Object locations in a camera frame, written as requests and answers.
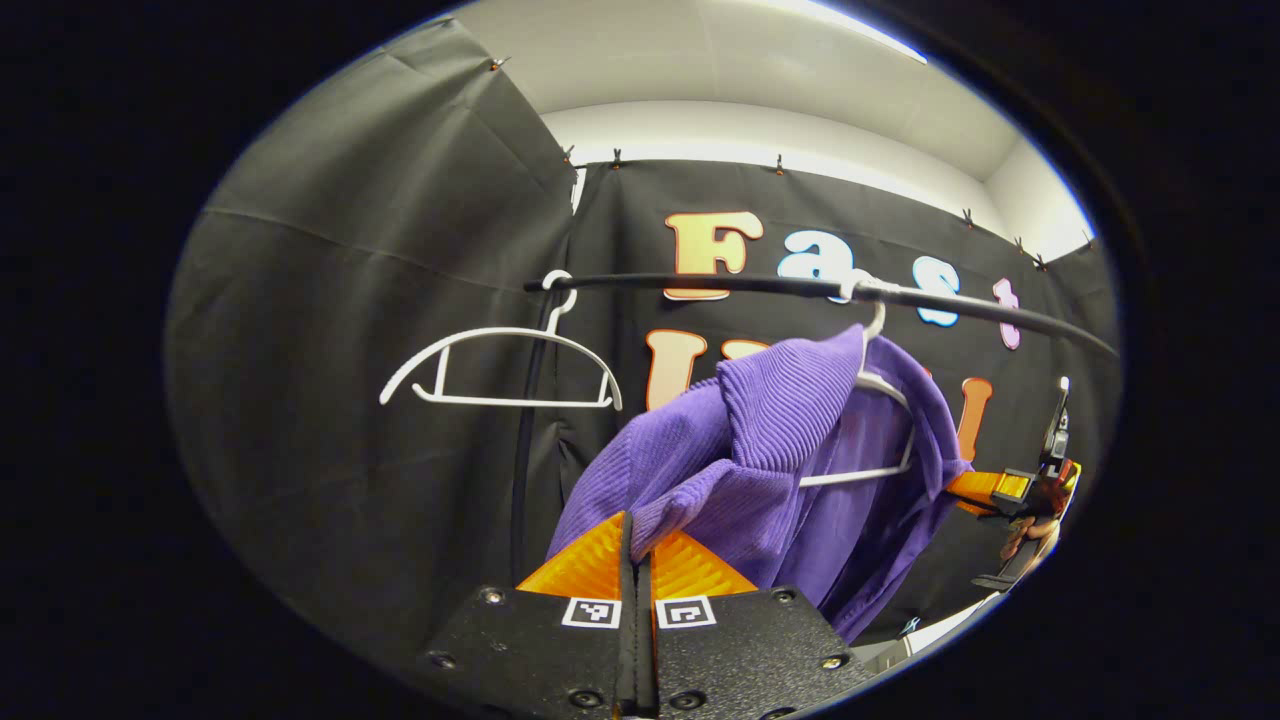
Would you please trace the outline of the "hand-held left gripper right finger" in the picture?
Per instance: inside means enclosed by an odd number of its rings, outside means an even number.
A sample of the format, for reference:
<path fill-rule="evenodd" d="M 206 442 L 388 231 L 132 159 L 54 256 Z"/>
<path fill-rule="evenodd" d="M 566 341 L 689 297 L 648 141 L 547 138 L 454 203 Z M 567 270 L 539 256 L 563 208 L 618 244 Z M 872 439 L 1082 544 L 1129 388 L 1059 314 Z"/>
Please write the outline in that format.
<path fill-rule="evenodd" d="M 682 530 L 637 569 L 643 717 L 806 716 L 874 675 L 800 589 L 759 588 Z"/>

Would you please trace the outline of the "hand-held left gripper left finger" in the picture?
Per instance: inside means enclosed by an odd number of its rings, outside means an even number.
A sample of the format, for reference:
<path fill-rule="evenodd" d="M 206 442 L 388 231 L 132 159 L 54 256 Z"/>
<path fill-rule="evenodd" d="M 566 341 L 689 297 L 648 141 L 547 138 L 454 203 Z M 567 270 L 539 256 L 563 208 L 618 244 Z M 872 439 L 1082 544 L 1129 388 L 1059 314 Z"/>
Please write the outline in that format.
<path fill-rule="evenodd" d="M 422 643 L 416 680 L 462 719 L 617 719 L 630 532 L 617 512 L 525 583 L 463 594 Z"/>

